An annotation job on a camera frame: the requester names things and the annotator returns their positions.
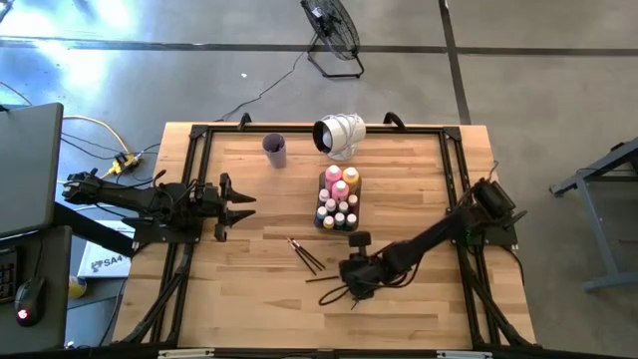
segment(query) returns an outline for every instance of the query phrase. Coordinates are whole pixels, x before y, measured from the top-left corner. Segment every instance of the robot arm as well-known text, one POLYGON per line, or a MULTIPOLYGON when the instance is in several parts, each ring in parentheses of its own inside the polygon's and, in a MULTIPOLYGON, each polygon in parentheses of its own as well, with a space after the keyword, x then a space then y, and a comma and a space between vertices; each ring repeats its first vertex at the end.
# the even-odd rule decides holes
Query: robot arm
POLYGON ((355 300, 370 298, 379 288, 405 286, 408 272, 430 249, 448 239, 462 242, 490 226, 510 226, 525 214, 513 215, 514 208, 497 182, 481 179, 457 208, 413 239, 394 242, 368 256, 365 246, 370 244, 370 233, 351 234, 350 245, 360 251, 339 263, 339 275, 355 300))
POLYGON ((139 217, 124 218, 123 222, 135 229, 149 233, 150 237, 166 242, 178 241, 183 234, 200 229, 205 218, 218 218, 215 227, 217 240, 225 241, 224 228, 255 213, 254 210, 229 210, 228 201, 233 203, 253 202, 255 198, 232 189, 228 174, 219 180, 220 192, 211 183, 158 183, 165 174, 161 171, 153 180, 135 185, 111 183, 90 173, 69 175, 62 196, 73 204, 107 203, 136 211, 139 217), (149 188, 138 186, 152 183, 149 188))

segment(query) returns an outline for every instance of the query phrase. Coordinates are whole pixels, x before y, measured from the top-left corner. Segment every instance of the pink paint bottle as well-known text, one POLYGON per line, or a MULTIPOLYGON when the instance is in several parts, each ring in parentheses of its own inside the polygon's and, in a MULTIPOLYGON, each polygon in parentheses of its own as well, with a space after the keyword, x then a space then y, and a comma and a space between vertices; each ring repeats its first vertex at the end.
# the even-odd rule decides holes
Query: pink paint bottle
POLYGON ((332 197, 337 202, 348 200, 348 185, 343 180, 338 180, 332 185, 332 197))
POLYGON ((325 178, 326 183, 324 188, 332 190, 332 186, 334 185, 334 183, 336 183, 337 180, 341 179, 341 169, 339 169, 339 167, 335 165, 332 165, 328 168, 328 170, 326 170, 325 178))

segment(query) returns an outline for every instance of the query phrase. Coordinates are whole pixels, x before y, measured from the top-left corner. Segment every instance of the wooden table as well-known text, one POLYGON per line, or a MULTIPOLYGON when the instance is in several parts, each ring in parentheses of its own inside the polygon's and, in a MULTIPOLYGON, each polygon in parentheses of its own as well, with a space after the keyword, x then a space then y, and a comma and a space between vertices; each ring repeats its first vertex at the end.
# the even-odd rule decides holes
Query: wooden table
MULTIPOLYGON (((192 123, 168 123, 156 172, 180 181, 192 123)), ((218 126, 236 126, 217 124, 218 126)), ((461 126, 471 182, 486 177, 492 154, 484 126, 461 126)), ((317 300, 338 280, 305 283, 312 274, 288 246, 296 238, 337 273, 350 248, 347 237, 326 235, 313 225, 319 174, 334 162, 317 152, 309 134, 286 134, 288 166, 272 169, 259 134, 215 134, 206 179, 228 172, 233 187, 257 198, 231 204, 257 214, 213 238, 215 219, 204 226, 195 247, 180 347, 432 349, 471 346, 458 259, 443 243, 426 254, 415 281, 398 290, 381 289, 374 299, 317 300)), ((198 171, 197 149, 193 176, 198 171)), ((452 144, 451 157, 457 174, 452 144)), ((372 233, 374 251, 390 241, 412 238, 440 219, 448 206, 439 142, 429 135, 368 135, 352 159, 339 164, 359 170, 362 198, 359 230, 372 233)), ((457 188, 460 180, 456 179, 457 188)), ((158 295, 166 245, 154 244, 133 260, 115 338, 142 319, 158 295)), ((518 266, 501 248, 485 250, 495 302, 523 337, 534 340, 518 266)), ((164 319, 169 328, 172 303, 164 319)), ((478 309, 487 337, 484 312, 478 309)))

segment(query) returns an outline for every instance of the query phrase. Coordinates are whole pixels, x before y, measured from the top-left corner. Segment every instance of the floor fan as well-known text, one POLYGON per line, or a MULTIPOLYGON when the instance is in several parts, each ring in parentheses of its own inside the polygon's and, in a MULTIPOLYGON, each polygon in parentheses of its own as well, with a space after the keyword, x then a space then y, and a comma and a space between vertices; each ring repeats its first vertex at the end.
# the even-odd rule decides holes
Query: floor fan
POLYGON ((350 15, 339 0, 301 0, 310 25, 315 31, 315 40, 308 50, 310 61, 325 78, 357 78, 365 71, 359 60, 359 35, 350 15), (312 58, 311 51, 317 41, 328 45, 330 51, 344 61, 357 60, 361 72, 356 74, 328 74, 312 58))

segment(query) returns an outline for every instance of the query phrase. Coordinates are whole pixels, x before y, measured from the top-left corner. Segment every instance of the gray floor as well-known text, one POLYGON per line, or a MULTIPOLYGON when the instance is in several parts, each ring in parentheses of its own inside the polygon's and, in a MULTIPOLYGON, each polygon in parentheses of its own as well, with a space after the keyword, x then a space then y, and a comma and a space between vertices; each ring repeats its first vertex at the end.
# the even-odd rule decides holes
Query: gray floor
MULTIPOLYGON (((364 45, 446 45, 436 0, 343 2, 364 45)), ((449 0, 449 6, 458 46, 638 48, 633 16, 638 5, 631 0, 449 0)), ((296 0, 16 0, 0 23, 4 36, 168 43, 305 45, 311 34, 296 0), (31 26, 36 20, 43 25, 31 26)), ((287 72, 297 55, 68 50, 42 42, 38 49, 0 47, 0 80, 35 104, 60 101, 66 114, 104 120, 140 150, 159 141, 165 122, 216 120, 253 98, 287 72)), ((352 65, 329 54, 319 58, 334 69, 352 65)), ((364 53, 361 58, 366 74, 341 82, 321 78, 302 58, 290 77, 244 111, 258 122, 358 112, 375 123, 387 111, 407 123, 459 122, 447 54, 364 53)), ((529 210, 517 229, 538 342, 637 356, 638 287, 581 290, 583 281, 603 273, 602 262, 578 195, 556 199, 547 188, 638 135, 638 57, 460 56, 459 61, 473 124, 488 126, 501 182, 518 206, 529 210)), ((0 90, 0 103, 19 101, 0 90)), ((67 122, 64 130, 117 145, 92 124, 67 122)), ((138 177, 152 171, 149 160, 138 177)), ((62 148, 60 177, 109 166, 62 148)), ((74 260, 82 245, 74 241, 74 260)), ((88 300, 119 289, 118 281, 92 284, 95 292, 88 300)), ((112 308, 113 300, 72 309, 68 340, 96 345, 112 308), (88 317, 103 325, 87 330, 93 327, 88 317)))

